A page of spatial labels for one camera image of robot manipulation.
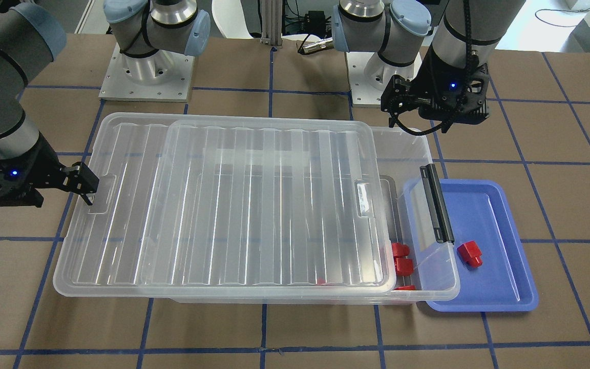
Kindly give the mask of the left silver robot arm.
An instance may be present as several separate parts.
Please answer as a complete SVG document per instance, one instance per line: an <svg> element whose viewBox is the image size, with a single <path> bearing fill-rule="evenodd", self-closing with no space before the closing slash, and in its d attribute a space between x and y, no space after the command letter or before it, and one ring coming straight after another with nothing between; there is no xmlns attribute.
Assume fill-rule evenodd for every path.
<svg viewBox="0 0 590 369"><path fill-rule="evenodd" d="M419 1L340 1L332 11L335 49L374 52L375 60L394 69L380 81L380 110L389 114L391 128L408 131L399 117L412 110L437 121L431 133L490 116L489 56L524 2L439 4L437 23Z"/></svg>

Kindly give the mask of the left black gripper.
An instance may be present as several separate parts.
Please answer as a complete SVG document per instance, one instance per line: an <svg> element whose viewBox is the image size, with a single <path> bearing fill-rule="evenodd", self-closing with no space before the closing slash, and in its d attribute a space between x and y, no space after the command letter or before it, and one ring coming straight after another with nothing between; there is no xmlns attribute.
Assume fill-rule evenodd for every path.
<svg viewBox="0 0 590 369"><path fill-rule="evenodd" d="M490 117L489 82L487 63L472 66L466 75L465 63L458 68L449 65L429 48L414 79L391 77L381 97L381 110L391 117L417 110L427 120L477 125Z"/></svg>

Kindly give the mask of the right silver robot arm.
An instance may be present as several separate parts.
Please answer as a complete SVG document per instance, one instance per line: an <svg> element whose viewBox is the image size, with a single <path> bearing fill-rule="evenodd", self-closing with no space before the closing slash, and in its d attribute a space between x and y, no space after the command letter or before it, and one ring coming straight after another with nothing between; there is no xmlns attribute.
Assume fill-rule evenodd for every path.
<svg viewBox="0 0 590 369"><path fill-rule="evenodd" d="M103 13L127 60L160 52L199 56L210 37L210 14L195 1L105 1ZM40 208L40 189L72 192L91 205L98 190L86 163L59 161L17 99L66 44L59 21L35 3L0 13L0 207Z"/></svg>

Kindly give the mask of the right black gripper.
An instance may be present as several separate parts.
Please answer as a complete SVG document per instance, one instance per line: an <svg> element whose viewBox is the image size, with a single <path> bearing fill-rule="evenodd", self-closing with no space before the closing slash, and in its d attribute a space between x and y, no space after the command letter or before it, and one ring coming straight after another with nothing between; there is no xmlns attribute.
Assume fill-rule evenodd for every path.
<svg viewBox="0 0 590 369"><path fill-rule="evenodd" d="M43 205L39 189L72 192L92 206L89 195L95 194L99 178L85 162L65 167L43 135L28 152L18 157L0 159L0 207Z"/></svg>

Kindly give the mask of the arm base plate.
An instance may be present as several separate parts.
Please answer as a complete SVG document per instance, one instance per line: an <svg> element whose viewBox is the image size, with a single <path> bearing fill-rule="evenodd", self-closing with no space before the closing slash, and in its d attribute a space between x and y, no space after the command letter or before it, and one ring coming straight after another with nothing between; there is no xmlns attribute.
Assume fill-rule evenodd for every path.
<svg viewBox="0 0 590 369"><path fill-rule="evenodd" d="M186 103L189 99L194 56L160 50L146 58L131 58L115 45L101 83L103 100Z"/></svg>
<svg viewBox="0 0 590 369"><path fill-rule="evenodd" d="M418 53L411 65L395 67L384 63L375 52L346 52L346 64L354 107L379 108L391 77L399 75L407 80L414 79L422 58Z"/></svg>

